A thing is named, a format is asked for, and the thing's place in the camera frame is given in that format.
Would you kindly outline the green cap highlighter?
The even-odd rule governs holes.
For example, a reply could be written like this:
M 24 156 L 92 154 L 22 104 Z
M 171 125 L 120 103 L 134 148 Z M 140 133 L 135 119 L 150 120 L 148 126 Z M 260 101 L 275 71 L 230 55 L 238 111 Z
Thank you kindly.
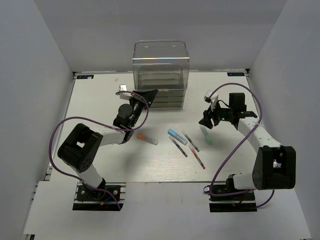
M 212 140 L 209 132 L 207 131 L 207 129 L 203 125 L 200 125 L 199 128 L 200 128 L 202 134 L 204 135 L 206 142 L 209 145 L 211 145 L 213 143 L 213 140 Z

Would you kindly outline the blue cap highlighter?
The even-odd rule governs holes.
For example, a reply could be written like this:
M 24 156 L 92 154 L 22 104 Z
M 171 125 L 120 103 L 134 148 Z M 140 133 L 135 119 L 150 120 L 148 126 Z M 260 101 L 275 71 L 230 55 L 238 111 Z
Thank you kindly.
M 187 140 L 182 137 L 181 135 L 179 135 L 176 131 L 174 131 L 173 129 L 169 128 L 167 133 L 174 138 L 175 140 L 179 141 L 180 143 L 182 143 L 183 145 L 187 145 Z

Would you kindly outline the orange cap highlighter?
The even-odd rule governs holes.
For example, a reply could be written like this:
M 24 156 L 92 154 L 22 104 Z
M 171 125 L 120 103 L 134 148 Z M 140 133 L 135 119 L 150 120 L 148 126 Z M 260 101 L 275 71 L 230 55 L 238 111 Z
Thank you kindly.
M 139 139 L 139 140 L 142 140 L 144 142 L 153 144 L 153 145 L 157 145 L 158 144 L 158 140 L 156 140 L 156 139 L 154 139 L 152 137 L 146 136 L 144 134 L 137 134 L 136 138 Z

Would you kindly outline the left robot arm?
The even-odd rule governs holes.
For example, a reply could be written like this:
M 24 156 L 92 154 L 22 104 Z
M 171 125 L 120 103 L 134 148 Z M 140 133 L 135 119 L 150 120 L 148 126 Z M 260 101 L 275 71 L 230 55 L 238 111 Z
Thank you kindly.
M 105 196 L 106 181 L 99 175 L 93 161 L 99 147 L 106 145 L 121 145 L 127 143 L 134 131 L 143 110 L 149 111 L 158 90 L 127 91 L 121 85 L 116 94 L 128 103 L 118 108 L 118 113 L 111 126 L 81 117 L 81 120 L 103 126 L 103 129 L 93 130 L 83 123 L 78 123 L 58 149 L 57 156 L 77 174 L 77 178 L 86 186 L 88 193 L 99 200 Z

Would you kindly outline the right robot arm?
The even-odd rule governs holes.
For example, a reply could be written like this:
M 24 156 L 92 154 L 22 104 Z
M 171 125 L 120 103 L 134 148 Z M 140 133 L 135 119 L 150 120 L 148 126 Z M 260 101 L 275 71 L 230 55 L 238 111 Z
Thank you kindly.
M 296 151 L 275 140 L 259 124 L 258 116 L 248 111 L 244 93 L 230 93 L 226 107 L 219 104 L 218 94 L 208 91 L 204 100 L 210 104 L 199 124 L 212 129 L 220 122 L 229 122 L 244 135 L 256 152 L 249 173 L 231 174 L 226 180 L 226 195 L 236 200 L 245 190 L 293 189 L 296 184 Z

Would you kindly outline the green gel pen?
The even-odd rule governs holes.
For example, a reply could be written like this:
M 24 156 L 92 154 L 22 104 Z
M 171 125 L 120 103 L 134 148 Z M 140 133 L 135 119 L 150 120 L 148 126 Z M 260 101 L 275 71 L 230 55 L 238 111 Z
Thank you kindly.
M 182 134 L 185 136 L 185 138 L 189 141 L 189 143 L 192 145 L 192 147 L 197 151 L 197 152 L 200 152 L 199 148 L 195 145 L 195 143 L 191 140 L 191 138 L 187 135 L 187 133 L 182 130 L 181 131 Z

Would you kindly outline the clear plastic drawer organizer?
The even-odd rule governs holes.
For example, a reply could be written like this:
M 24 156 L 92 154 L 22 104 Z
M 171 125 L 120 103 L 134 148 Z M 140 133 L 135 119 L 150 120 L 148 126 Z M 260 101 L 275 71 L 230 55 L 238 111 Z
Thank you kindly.
M 134 89 L 158 90 L 151 107 L 181 109 L 190 70 L 190 56 L 182 40 L 140 40 L 132 56 Z

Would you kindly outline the red gel pen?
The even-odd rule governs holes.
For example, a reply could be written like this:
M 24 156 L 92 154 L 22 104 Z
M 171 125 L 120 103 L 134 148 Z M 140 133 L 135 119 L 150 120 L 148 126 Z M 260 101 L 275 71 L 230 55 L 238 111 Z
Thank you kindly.
M 189 144 L 188 145 L 189 149 L 191 150 L 192 154 L 194 155 L 194 157 L 196 158 L 196 160 L 198 161 L 198 163 L 200 164 L 200 166 L 205 170 L 206 167 L 203 164 L 203 162 L 201 161 L 201 159 L 199 158 L 198 154 L 196 153 L 195 149 Z

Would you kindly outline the purple gel pen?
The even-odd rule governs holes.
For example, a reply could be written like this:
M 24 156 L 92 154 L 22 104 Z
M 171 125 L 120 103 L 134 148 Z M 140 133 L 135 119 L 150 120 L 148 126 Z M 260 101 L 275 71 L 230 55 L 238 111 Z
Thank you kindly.
M 182 149 L 182 147 L 177 143 L 177 141 L 172 137 L 172 136 L 169 136 L 168 137 L 171 142 L 179 149 L 179 151 L 187 158 L 188 155 L 186 154 L 186 152 Z

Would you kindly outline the right table label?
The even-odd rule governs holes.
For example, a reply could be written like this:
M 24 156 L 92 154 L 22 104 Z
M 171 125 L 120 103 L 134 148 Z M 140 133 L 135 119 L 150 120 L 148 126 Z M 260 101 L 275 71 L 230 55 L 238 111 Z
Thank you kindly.
M 244 77 L 244 72 L 227 72 L 228 77 Z

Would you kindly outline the table label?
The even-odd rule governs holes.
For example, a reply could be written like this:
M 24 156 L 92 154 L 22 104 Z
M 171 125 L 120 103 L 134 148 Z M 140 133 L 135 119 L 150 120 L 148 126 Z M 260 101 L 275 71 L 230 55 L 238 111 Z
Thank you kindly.
M 227 72 L 228 77 L 244 77 L 244 72 Z
M 87 79 L 93 79 L 94 75 L 90 74 L 90 75 L 78 75 L 76 77 L 76 79 L 80 79 L 80 80 L 87 80 Z

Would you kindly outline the left table label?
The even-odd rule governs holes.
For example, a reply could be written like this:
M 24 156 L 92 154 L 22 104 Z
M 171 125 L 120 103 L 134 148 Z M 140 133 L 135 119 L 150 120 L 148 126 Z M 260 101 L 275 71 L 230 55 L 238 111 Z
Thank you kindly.
M 87 79 L 93 79 L 94 75 L 90 74 L 90 75 L 78 75 L 76 77 L 76 79 L 80 79 L 80 80 L 87 80 Z

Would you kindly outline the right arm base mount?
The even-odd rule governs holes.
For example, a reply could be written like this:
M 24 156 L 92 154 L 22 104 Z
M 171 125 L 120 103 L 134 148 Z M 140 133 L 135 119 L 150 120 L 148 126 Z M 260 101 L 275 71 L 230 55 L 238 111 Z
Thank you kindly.
M 209 190 L 209 185 L 203 188 L 203 192 L 209 195 L 209 211 L 211 213 L 244 213 L 257 211 L 256 198 L 253 192 L 231 196 L 212 196 Z

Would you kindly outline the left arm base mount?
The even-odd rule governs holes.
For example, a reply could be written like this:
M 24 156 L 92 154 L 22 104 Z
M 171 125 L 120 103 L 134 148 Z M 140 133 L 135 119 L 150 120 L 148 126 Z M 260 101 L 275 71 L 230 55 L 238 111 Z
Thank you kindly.
M 119 212 L 125 203 L 126 183 L 106 183 L 105 189 L 109 191 L 113 197 L 106 192 L 96 192 L 87 188 L 81 183 L 77 184 L 72 210 L 73 211 L 93 211 L 93 212 Z

